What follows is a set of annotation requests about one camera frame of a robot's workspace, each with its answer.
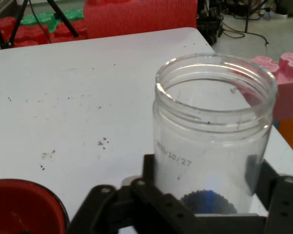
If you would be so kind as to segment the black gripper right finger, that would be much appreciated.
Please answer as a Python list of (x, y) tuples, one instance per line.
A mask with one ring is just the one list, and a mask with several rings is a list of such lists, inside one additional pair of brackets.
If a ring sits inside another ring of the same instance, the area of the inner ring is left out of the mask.
[(248, 216), (245, 233), (293, 234), (293, 176), (280, 175), (267, 161), (249, 155), (245, 181), (268, 211), (267, 217)]

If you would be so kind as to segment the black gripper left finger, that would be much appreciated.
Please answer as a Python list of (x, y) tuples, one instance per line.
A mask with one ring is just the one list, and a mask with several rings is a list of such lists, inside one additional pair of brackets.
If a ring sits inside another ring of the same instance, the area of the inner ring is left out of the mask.
[(72, 219), (69, 234), (196, 234), (196, 217), (154, 185), (155, 156), (144, 155), (142, 176), (130, 185), (93, 187)]

